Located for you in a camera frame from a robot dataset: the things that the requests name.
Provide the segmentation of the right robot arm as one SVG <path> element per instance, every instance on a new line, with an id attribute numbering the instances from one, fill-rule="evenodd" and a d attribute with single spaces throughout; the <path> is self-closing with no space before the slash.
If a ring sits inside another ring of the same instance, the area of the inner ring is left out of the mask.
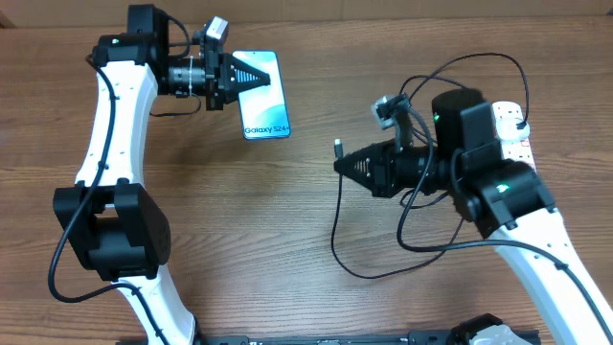
<path id="1" fill-rule="evenodd" d="M 390 198 L 446 192 L 473 223 L 477 245 L 493 248 L 522 283 L 554 340 L 608 344 L 612 309 L 581 262 L 556 201 L 534 168 L 503 152 L 494 110 L 474 88 L 444 92 L 427 125 L 405 94 L 373 107 L 393 139 L 345 153 L 334 147 L 341 178 Z"/>

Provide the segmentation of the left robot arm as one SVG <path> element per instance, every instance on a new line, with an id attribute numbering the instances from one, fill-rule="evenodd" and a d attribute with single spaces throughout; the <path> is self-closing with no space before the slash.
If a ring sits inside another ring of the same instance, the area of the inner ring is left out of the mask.
<path id="1" fill-rule="evenodd" d="M 148 344 L 200 344 L 196 317 L 170 276 L 170 224 L 144 184 L 151 109 L 160 95 L 194 98 L 220 110 L 240 93 L 269 85 L 270 76 L 223 49 L 229 25 L 216 16 L 171 52 L 173 19 L 153 5 L 132 5 L 127 29 L 102 36 L 87 57 L 98 81 L 89 147 L 75 183 L 58 188 L 53 209 L 81 266 L 104 291 L 120 292 Z"/>

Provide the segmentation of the blue Galaxy smartphone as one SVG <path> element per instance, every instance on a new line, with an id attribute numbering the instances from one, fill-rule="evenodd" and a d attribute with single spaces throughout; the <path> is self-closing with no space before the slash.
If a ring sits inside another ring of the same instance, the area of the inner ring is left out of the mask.
<path id="1" fill-rule="evenodd" d="M 238 104 L 246 140 L 282 139 L 291 135 L 281 68 L 274 51 L 234 51 L 233 56 L 270 77 L 270 84 L 240 92 Z"/>

